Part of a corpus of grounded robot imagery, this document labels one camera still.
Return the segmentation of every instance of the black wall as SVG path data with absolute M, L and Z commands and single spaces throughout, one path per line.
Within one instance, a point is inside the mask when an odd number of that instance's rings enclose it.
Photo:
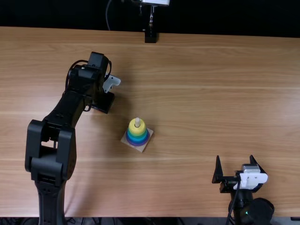
M 0 26 L 106 30 L 108 0 L 0 0 Z M 141 31 L 149 7 L 131 0 L 112 0 L 108 10 L 112 30 Z M 158 7 L 158 32 L 300 36 L 300 0 L 171 0 Z

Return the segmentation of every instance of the black cable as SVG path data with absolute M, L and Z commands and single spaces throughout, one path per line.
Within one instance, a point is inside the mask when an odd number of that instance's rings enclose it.
M 237 186 L 237 188 L 236 188 L 236 192 L 235 192 L 235 195 L 234 195 L 234 198 L 233 198 L 233 201 L 232 201 L 230 210 L 229 210 L 229 212 L 228 212 L 228 215 L 227 215 L 227 219 L 226 219 L 225 225 L 229 225 L 229 218 L 230 218 L 231 213 L 232 213 L 232 211 L 233 211 L 234 204 L 235 204 L 236 198 L 237 198 L 237 196 L 238 196 L 239 189 L 240 189 L 240 181 L 238 182 L 238 186 Z
M 109 64 L 109 72 L 108 74 L 104 77 L 104 81 L 106 81 L 109 77 L 109 75 L 111 74 L 111 71 L 112 71 L 112 62 L 111 61 L 108 61 L 108 64 Z
M 75 224 L 76 221 L 73 219 L 73 217 L 70 217 L 70 218 L 67 220 L 67 223 Z
M 106 9 L 105 9 L 105 20 L 106 20 L 106 25 L 107 25 L 107 29 L 108 30 L 111 30 L 111 28 L 109 27 L 109 24 L 108 24 L 108 8 L 109 8 L 109 5 L 111 4 L 112 0 L 108 0 L 108 3 L 106 5 Z
M 181 222 L 182 225 L 185 225 L 181 217 L 178 217 L 178 220 Z
M 69 71 L 70 71 L 71 69 L 73 69 L 73 67 L 74 67 L 76 64 L 78 64 L 79 62 L 85 62 L 85 63 L 88 63 L 87 60 L 78 60 L 78 61 L 76 61 L 75 63 L 73 63 L 73 64 L 71 65 L 70 69 L 67 71 L 65 90 L 67 90 L 67 87 L 68 87 L 68 84 L 69 84 Z
M 230 217 L 230 223 L 232 224 L 232 225 L 235 225 L 235 222 L 233 221 L 233 219 L 232 219 L 232 217 Z

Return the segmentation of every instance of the black mount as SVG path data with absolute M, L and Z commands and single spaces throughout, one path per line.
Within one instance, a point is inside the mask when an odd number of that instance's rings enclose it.
M 156 43 L 158 41 L 158 33 L 154 26 L 154 13 L 156 6 L 151 5 L 150 7 L 150 19 L 148 26 L 145 29 L 145 43 Z
M 37 187 L 39 225 L 67 224 L 64 193 L 76 164 L 75 126 L 82 112 L 91 107 L 108 113 L 114 100 L 114 94 L 102 88 L 108 64 L 103 54 L 92 52 L 87 65 L 72 66 L 56 107 L 42 121 L 32 120 L 28 126 L 25 169 Z M 49 140 L 54 141 L 53 147 L 42 145 Z
M 244 166 L 258 166 L 260 173 L 266 172 L 257 163 L 254 157 L 250 156 L 250 164 L 243 164 Z M 216 168 L 212 178 L 212 183 L 220 184 L 220 193 L 230 193 L 231 201 L 228 211 L 233 206 L 233 214 L 235 217 L 235 225 L 269 225 L 272 215 L 274 213 L 274 206 L 271 202 L 263 198 L 253 199 L 253 193 L 257 192 L 263 184 L 258 184 L 253 189 L 240 189 L 235 190 L 233 187 L 240 182 L 240 174 L 243 171 L 236 171 L 235 176 L 224 176 L 221 166 L 220 157 L 217 156 Z

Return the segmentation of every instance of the white clamp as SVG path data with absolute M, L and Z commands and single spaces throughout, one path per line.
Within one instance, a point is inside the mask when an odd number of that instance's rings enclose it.
M 252 190 L 257 187 L 258 184 L 264 184 L 268 180 L 266 173 L 260 173 L 260 169 L 244 169 L 244 172 L 240 173 L 240 189 Z
M 113 88 L 113 86 L 118 86 L 121 83 L 121 79 L 116 76 L 109 75 L 106 81 L 103 83 L 103 90 L 105 93 L 109 91 L 109 89 Z

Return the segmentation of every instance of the rainbow stacking rings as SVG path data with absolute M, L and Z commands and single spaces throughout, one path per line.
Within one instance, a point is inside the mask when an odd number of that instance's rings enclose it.
M 145 122 L 140 118 L 132 119 L 126 131 L 126 139 L 133 146 L 141 146 L 147 143 L 150 134 Z

